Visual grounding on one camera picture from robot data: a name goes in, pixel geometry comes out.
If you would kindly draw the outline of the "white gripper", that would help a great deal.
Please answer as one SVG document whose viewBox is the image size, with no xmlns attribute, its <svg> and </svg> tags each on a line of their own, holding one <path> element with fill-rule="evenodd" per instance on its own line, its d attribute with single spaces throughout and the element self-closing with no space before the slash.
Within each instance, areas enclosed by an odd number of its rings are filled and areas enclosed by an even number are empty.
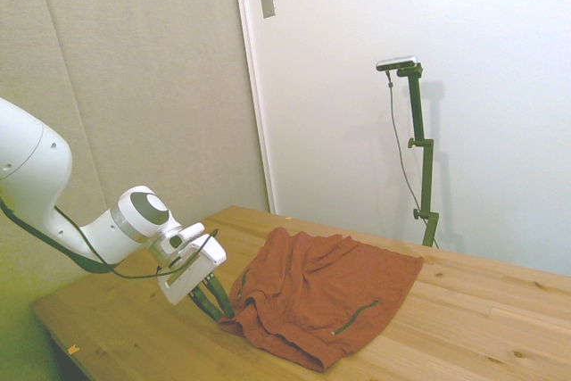
<svg viewBox="0 0 571 381">
<path fill-rule="evenodd" d="M 225 317 L 234 317 L 234 309 L 223 285 L 212 273 L 227 259 L 225 250 L 209 234 L 204 234 L 188 244 L 180 253 L 179 260 L 169 276 L 158 278 L 159 286 L 167 300 L 178 304 L 188 293 L 193 303 L 215 322 L 222 318 L 221 310 L 214 305 L 198 286 L 203 280 L 216 299 Z"/>
</svg>

